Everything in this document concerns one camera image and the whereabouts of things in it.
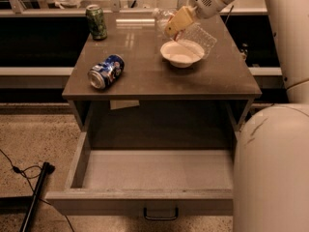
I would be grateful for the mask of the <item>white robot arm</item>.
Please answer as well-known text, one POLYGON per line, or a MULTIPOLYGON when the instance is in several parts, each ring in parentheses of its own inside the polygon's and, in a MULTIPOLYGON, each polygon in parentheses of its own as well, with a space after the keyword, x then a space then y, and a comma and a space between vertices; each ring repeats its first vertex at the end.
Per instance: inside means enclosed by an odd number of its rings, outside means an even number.
MULTIPOLYGON (((234 0, 189 0, 174 35, 234 0)), ((309 232, 309 0, 266 0, 288 102, 241 128, 234 161, 233 232, 309 232)))

